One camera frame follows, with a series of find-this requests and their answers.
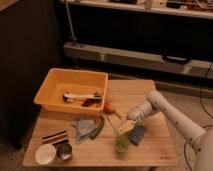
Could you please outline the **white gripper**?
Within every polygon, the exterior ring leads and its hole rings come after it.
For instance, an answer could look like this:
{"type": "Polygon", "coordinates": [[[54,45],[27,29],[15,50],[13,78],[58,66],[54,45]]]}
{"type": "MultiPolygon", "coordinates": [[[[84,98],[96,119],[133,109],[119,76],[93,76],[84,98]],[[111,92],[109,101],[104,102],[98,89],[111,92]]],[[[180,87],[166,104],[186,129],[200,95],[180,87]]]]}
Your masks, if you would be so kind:
{"type": "Polygon", "coordinates": [[[116,123],[115,128],[117,128],[117,131],[119,134],[123,134],[134,128],[135,126],[134,121],[143,121],[144,119],[145,119],[144,111],[140,107],[136,106],[135,108],[132,108],[127,112],[126,117],[122,117],[116,123]]]}

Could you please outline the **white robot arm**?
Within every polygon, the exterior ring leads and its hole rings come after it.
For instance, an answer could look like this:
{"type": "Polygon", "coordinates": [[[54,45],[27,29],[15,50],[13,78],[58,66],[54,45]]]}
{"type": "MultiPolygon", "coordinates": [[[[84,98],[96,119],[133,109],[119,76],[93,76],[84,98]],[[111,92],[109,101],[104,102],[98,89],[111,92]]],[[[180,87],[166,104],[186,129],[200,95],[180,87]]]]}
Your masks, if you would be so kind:
{"type": "Polygon", "coordinates": [[[157,90],[149,91],[142,103],[131,108],[121,119],[117,129],[129,120],[144,122],[158,112],[164,114],[194,150],[194,171],[213,171],[213,127],[205,130],[169,103],[157,90]]]}

